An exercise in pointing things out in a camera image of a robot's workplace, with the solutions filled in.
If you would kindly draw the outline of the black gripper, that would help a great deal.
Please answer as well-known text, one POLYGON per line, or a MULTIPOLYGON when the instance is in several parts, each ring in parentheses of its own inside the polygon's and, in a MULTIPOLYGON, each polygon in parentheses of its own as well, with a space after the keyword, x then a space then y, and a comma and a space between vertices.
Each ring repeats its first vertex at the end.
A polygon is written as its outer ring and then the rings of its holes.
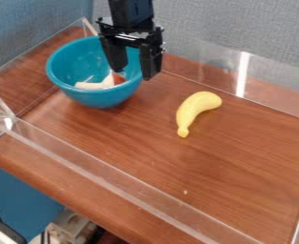
POLYGON ((99 17, 100 42, 110 66, 122 72, 128 65, 127 47, 140 49, 143 77, 162 71, 163 27, 154 22, 152 0, 108 0, 110 17, 99 17))

